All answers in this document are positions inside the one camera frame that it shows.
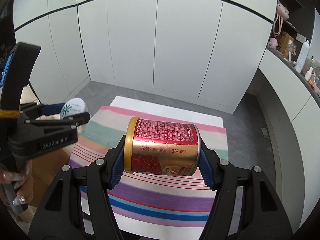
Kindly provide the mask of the left hand with nails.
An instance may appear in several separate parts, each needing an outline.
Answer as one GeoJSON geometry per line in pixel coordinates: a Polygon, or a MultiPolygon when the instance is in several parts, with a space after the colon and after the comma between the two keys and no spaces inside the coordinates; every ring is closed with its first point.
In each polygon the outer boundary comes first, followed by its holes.
{"type": "Polygon", "coordinates": [[[12,201],[8,199],[6,193],[1,193],[1,198],[5,205],[19,206],[29,204],[33,200],[34,179],[31,175],[32,171],[32,160],[26,161],[20,173],[11,172],[1,167],[1,185],[11,185],[14,190],[17,190],[16,197],[12,201]]]}

